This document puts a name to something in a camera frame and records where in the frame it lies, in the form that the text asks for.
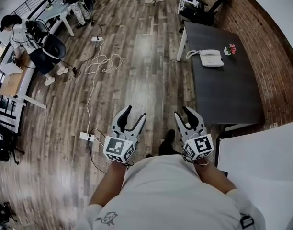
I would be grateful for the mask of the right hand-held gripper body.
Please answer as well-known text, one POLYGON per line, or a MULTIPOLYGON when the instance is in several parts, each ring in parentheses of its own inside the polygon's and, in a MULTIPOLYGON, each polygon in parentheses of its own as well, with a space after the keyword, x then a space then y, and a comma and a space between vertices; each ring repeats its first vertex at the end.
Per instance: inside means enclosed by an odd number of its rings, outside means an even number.
POLYGON ((183 150, 192 160, 205 158, 214 151, 211 134, 207 133, 206 128, 200 131, 193 131, 189 139, 182 139, 183 150))

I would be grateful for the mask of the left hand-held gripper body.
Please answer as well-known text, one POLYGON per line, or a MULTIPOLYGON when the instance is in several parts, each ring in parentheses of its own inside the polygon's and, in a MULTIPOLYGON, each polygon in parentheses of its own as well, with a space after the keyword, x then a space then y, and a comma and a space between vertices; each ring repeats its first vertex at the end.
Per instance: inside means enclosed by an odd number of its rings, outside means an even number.
POLYGON ((117 126, 112 125, 112 132, 105 138, 103 153, 110 161, 126 164, 136 150, 139 130, 137 124, 124 132, 117 126))

